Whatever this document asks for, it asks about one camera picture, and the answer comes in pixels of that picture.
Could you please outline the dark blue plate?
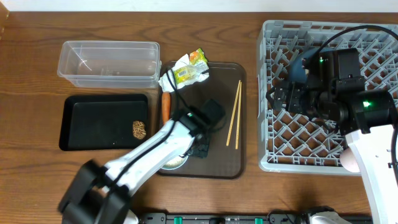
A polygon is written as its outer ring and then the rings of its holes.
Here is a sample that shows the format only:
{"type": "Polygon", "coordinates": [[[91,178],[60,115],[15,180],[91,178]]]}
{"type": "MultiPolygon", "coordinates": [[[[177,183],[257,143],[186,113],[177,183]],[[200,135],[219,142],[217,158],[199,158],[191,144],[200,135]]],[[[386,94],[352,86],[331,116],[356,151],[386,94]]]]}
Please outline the dark blue plate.
{"type": "Polygon", "coordinates": [[[289,66],[288,78],[285,84],[288,86],[304,86],[309,85],[309,87],[324,86],[327,87],[330,84],[330,79],[323,71],[328,65],[329,56],[333,56],[334,50],[331,48],[325,48],[320,51],[320,56],[318,61],[314,62],[314,67],[310,70],[306,70],[303,66],[309,62],[313,56],[318,56],[318,48],[309,49],[302,54],[300,54],[295,60],[291,61],[289,66]]]}

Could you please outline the brown mushroom piece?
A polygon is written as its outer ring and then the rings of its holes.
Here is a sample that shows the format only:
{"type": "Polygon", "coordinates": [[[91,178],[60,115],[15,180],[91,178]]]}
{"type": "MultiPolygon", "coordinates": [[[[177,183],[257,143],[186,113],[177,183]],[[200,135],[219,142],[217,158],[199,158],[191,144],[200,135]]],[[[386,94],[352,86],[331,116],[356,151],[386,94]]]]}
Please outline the brown mushroom piece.
{"type": "Polygon", "coordinates": [[[144,139],[146,137],[145,123],[143,121],[134,121],[132,124],[132,133],[136,139],[144,139]]]}

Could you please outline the pink cup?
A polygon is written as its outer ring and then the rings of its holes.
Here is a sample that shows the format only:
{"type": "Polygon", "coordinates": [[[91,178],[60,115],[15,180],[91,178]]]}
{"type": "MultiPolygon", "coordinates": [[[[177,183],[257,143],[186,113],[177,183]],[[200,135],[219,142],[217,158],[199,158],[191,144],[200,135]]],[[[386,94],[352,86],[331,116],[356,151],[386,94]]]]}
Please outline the pink cup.
{"type": "Polygon", "coordinates": [[[340,154],[340,162],[341,162],[341,165],[349,172],[360,173],[358,163],[357,163],[356,158],[350,148],[345,149],[340,154]]]}

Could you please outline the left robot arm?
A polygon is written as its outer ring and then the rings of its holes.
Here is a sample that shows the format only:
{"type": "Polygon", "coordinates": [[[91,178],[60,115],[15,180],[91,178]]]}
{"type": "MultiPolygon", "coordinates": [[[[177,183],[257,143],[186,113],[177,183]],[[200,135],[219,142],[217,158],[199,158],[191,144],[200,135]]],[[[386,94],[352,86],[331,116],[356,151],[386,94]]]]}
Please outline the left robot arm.
{"type": "Polygon", "coordinates": [[[200,108],[175,112],[151,138],[128,154],[100,166],[84,163],[62,197],[58,211],[63,223],[139,223],[130,201],[140,186],[176,157],[201,155],[209,133],[225,116],[215,100],[200,108]]]}

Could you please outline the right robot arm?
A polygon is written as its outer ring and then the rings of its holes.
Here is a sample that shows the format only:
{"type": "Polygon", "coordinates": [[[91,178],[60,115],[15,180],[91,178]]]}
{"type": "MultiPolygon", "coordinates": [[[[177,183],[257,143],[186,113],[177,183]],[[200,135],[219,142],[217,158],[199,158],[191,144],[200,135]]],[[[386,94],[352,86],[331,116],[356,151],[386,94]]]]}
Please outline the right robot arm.
{"type": "Polygon", "coordinates": [[[266,92],[272,109],[331,120],[345,137],[344,166],[355,162],[374,223],[397,223],[397,108],[387,90],[365,88],[357,49],[309,50],[289,77],[266,92]]]}

